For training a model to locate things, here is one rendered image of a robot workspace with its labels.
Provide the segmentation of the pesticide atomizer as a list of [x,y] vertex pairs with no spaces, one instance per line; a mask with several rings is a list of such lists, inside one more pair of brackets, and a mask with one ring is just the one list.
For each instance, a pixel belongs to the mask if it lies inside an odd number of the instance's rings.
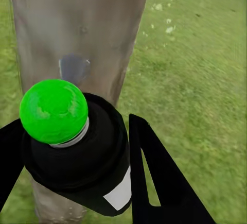
[[132,202],[129,138],[113,105],[77,88],[90,66],[63,55],[61,79],[41,81],[23,96],[21,156],[32,178],[51,192],[114,217]]

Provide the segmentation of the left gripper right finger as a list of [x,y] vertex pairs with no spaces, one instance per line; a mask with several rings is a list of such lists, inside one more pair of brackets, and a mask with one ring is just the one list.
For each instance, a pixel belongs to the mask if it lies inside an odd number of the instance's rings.
[[[129,114],[133,224],[216,224],[149,123]],[[143,150],[161,206],[149,203]]]

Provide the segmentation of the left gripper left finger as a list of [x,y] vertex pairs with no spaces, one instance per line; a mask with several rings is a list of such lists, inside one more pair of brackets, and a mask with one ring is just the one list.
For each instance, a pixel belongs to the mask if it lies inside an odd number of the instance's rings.
[[0,129],[0,210],[25,166],[21,156],[24,131],[19,118]]

